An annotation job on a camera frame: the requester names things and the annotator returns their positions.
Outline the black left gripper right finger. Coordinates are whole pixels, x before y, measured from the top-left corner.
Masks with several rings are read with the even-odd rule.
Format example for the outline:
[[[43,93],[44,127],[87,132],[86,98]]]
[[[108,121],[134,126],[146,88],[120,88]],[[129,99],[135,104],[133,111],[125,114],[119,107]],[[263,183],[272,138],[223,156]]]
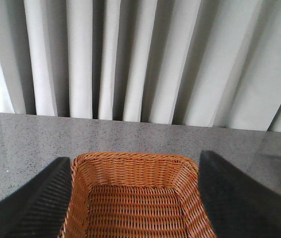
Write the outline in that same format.
[[[219,238],[281,238],[281,195],[214,151],[202,151],[198,187]]]

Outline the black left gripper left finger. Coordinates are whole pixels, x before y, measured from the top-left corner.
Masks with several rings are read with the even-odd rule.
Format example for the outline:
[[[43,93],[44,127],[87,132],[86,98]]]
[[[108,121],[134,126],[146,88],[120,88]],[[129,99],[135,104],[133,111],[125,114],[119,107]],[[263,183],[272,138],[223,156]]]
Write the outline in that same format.
[[[0,201],[0,238],[58,237],[70,196],[70,159],[58,157]]]

